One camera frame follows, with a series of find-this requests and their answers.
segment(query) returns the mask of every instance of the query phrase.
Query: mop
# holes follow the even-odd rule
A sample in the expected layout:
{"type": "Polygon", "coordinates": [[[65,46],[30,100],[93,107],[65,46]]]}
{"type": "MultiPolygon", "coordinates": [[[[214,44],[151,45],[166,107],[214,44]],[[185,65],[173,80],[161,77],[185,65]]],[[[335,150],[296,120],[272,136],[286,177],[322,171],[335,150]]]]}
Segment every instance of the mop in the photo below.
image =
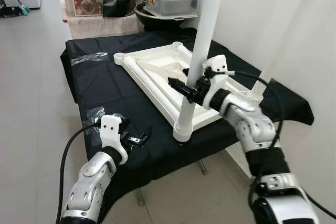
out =
{"type": "Polygon", "coordinates": [[[0,8],[0,15],[3,17],[15,17],[21,16],[21,14],[27,16],[30,12],[30,9],[23,5],[20,0],[17,0],[20,4],[20,7],[5,7],[2,6],[0,8]]]}

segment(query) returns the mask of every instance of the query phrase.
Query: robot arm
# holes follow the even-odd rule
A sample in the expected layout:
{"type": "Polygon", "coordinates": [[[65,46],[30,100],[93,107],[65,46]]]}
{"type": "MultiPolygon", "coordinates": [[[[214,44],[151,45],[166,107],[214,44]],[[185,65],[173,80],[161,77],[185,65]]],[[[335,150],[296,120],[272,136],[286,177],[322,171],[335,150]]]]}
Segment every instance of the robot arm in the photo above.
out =
{"type": "Polygon", "coordinates": [[[119,165],[128,159],[134,145],[142,146],[150,133],[140,138],[123,134],[130,123],[121,115],[104,115],[101,118],[100,138],[102,150],[83,165],[78,180],[68,197],[60,220],[61,224],[96,224],[106,188],[119,165]]]}
{"type": "MultiPolygon", "coordinates": [[[[204,70],[208,72],[212,72],[212,69],[223,71],[225,66],[225,56],[216,56],[203,64],[204,70]]],[[[253,192],[257,193],[258,198],[251,205],[256,222],[319,223],[306,193],[289,170],[280,143],[276,142],[270,148],[276,136],[270,118],[263,115],[260,107],[252,105],[248,99],[222,89],[227,76],[207,74],[207,77],[201,77],[195,88],[189,88],[183,82],[171,78],[169,84],[186,96],[189,102],[218,111],[235,129],[250,171],[257,177],[253,192]]]]}

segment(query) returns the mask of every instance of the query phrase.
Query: table leg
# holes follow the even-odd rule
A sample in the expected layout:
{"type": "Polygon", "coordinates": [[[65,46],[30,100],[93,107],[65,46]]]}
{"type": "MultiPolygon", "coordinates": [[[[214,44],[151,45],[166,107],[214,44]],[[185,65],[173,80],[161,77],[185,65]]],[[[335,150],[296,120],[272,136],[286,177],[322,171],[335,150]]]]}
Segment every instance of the table leg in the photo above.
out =
{"type": "Polygon", "coordinates": [[[205,166],[204,166],[204,164],[203,164],[203,161],[202,161],[202,160],[199,160],[199,161],[198,161],[198,164],[199,164],[199,166],[200,166],[201,169],[202,169],[202,173],[203,173],[203,175],[208,175],[208,171],[207,171],[207,169],[205,168],[205,166]]]}
{"type": "Polygon", "coordinates": [[[138,189],[138,193],[139,193],[139,197],[138,197],[138,205],[140,207],[143,207],[145,205],[145,201],[143,199],[143,196],[142,196],[142,191],[141,191],[141,187],[138,189]]]}

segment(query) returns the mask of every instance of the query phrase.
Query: black tablecloth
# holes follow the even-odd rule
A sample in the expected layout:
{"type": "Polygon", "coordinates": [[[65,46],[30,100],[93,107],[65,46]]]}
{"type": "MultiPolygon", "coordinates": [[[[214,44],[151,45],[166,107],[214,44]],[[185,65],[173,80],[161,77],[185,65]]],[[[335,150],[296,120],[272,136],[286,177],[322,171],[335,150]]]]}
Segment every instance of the black tablecloth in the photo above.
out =
{"type": "MultiPolygon", "coordinates": [[[[153,135],[145,147],[133,152],[128,162],[113,176],[104,196],[100,221],[104,219],[113,203],[129,191],[237,142],[233,128],[224,120],[218,120],[194,132],[190,143],[186,146],[178,146],[168,121],[126,71],[115,65],[113,61],[113,54],[116,52],[139,51],[165,46],[174,41],[180,41],[192,50],[195,36],[196,30],[190,28],[179,32],[151,31],[135,35],[66,42],[66,50],[61,60],[73,98],[79,105],[83,122],[87,120],[88,110],[102,106],[106,114],[121,113],[130,118],[132,123],[128,130],[133,136],[139,136],[149,126],[153,127],[153,135]],[[108,59],[88,60],[73,66],[70,63],[71,59],[96,52],[107,52],[108,59]]],[[[229,70],[260,74],[259,70],[213,41],[208,56],[220,54],[226,56],[229,70]]],[[[248,88],[254,84],[254,81],[244,77],[235,79],[248,88]]],[[[271,85],[284,102],[286,120],[295,120],[309,125],[313,123],[314,117],[305,99],[275,81],[272,81],[271,85]]],[[[261,107],[273,121],[277,120],[276,102],[267,92],[261,107]]],[[[88,158],[101,148],[101,142],[94,139],[91,134],[85,135],[85,144],[88,158]]]]}

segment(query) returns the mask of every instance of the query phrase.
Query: white wall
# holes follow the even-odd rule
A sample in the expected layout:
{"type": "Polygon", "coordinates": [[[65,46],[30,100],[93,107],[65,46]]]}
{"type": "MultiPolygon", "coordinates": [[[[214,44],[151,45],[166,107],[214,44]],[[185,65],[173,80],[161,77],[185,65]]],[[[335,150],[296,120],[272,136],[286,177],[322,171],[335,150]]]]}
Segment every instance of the white wall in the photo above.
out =
{"type": "MultiPolygon", "coordinates": [[[[213,39],[262,69],[298,3],[222,0],[213,39]]],[[[281,137],[285,155],[311,196],[336,212],[335,0],[317,1],[286,55],[274,77],[309,101],[315,122],[286,122],[281,137]]],[[[336,223],[318,214],[321,223],[336,223]]]]}

